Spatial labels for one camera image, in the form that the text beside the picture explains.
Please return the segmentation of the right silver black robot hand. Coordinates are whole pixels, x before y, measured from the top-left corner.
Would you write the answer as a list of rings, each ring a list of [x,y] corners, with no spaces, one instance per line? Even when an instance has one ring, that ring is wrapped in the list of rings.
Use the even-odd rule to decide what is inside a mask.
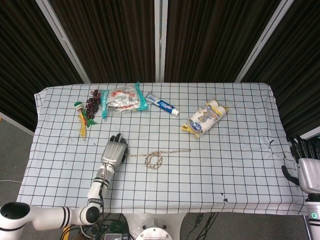
[[[297,163],[298,176],[290,175],[285,165],[281,167],[284,177],[299,186],[306,194],[320,193],[320,146],[313,140],[297,136],[290,138],[293,156]]]

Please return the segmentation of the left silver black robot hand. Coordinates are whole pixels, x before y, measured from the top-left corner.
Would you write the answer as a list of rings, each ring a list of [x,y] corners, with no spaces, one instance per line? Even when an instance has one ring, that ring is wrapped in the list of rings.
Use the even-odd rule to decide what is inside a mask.
[[[125,161],[128,153],[128,144],[124,138],[121,138],[121,135],[121,133],[112,135],[107,142],[101,157],[103,164],[116,168]]]

